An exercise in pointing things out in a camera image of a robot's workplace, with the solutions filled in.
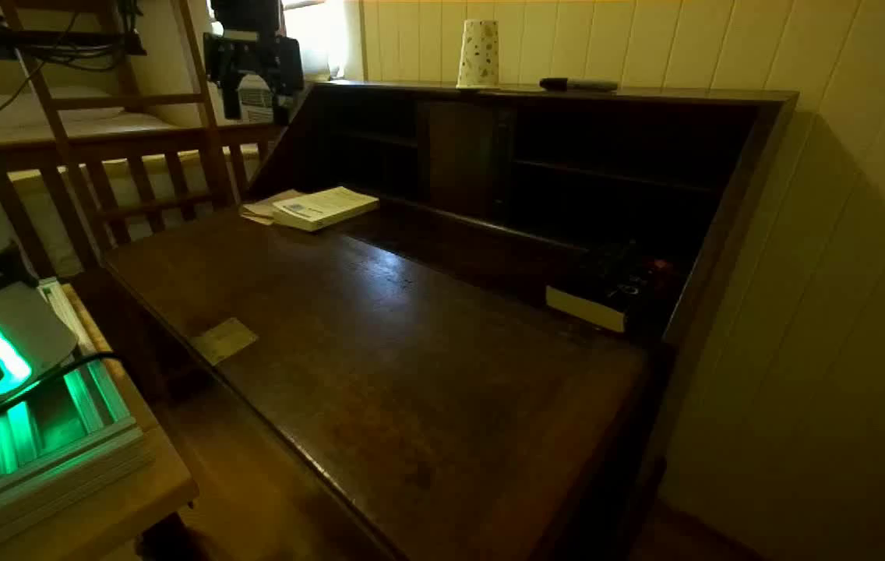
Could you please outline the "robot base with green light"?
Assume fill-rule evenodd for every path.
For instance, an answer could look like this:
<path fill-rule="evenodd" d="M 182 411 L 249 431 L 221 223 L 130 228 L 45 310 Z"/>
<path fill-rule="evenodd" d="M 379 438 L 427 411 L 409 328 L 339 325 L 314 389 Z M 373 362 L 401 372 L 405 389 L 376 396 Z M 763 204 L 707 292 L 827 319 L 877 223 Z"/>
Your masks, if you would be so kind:
<path fill-rule="evenodd" d="M 0 219 L 0 451 L 15 455 L 15 438 L 34 434 L 29 398 L 90 362 L 102 362 L 102 352 L 80 355 L 79 337 L 38 290 L 31 263 Z M 59 441 L 50 455 L 34 451 L 24 466 L 0 474 L 0 513 L 74 499 L 74 484 L 102 485 L 134 474 L 144 464 L 140 441 L 144 434 L 126 411 L 80 441 Z"/>

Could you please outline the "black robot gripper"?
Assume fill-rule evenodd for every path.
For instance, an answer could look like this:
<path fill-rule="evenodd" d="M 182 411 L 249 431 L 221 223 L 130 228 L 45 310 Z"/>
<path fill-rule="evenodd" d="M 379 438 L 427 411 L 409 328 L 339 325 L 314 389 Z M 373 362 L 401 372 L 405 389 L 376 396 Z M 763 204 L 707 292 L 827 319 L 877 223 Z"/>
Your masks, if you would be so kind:
<path fill-rule="evenodd" d="M 213 29 L 201 34 L 207 73 L 221 91 L 228 117 L 244 115 L 240 85 L 264 85 L 263 109 L 275 123 L 289 120 L 289 99 L 302 91 L 300 39 L 285 29 L 279 0 L 208 0 Z"/>

